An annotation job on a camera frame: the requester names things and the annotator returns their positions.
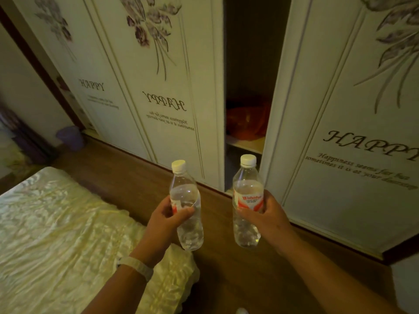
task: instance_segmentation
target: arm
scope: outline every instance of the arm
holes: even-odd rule
[[[176,228],[193,213],[194,208],[190,207],[172,216],[170,197],[167,196],[151,214],[144,236],[130,257],[154,268],[169,248]],[[121,265],[82,314],[134,314],[146,285],[147,282],[141,274],[127,265]]]
[[[254,224],[262,237],[288,259],[328,314],[404,313],[302,241],[272,194],[265,190],[264,198],[266,209],[263,214],[245,208],[238,208],[238,213]]]

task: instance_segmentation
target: bed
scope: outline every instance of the bed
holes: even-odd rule
[[[0,196],[0,312],[80,313],[144,230],[65,172],[42,169]],[[137,313],[180,312],[198,279],[192,254],[172,244]]]

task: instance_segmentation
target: white wristband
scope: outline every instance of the white wristband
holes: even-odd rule
[[[145,278],[147,282],[150,281],[154,273],[153,269],[150,269],[144,263],[132,257],[120,258],[117,263],[117,268],[119,268],[120,265],[128,265],[129,267],[135,269],[139,274],[141,274]]]

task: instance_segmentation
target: person's left hand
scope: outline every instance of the person's left hand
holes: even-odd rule
[[[163,259],[177,227],[189,219],[194,211],[193,207],[188,207],[173,215],[170,195],[166,196],[151,214],[144,236],[130,257],[140,260],[149,268],[154,268]]]

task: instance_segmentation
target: wahaha label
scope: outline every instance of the wahaha label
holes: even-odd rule
[[[241,195],[235,191],[233,196],[237,207],[259,211],[263,206],[263,193]]]
[[[181,209],[187,208],[187,206],[182,207],[180,200],[170,199],[170,203],[172,204],[173,215],[176,214]],[[199,191],[198,191],[198,198],[196,202],[193,204],[193,206],[201,206],[201,194],[199,193]]]

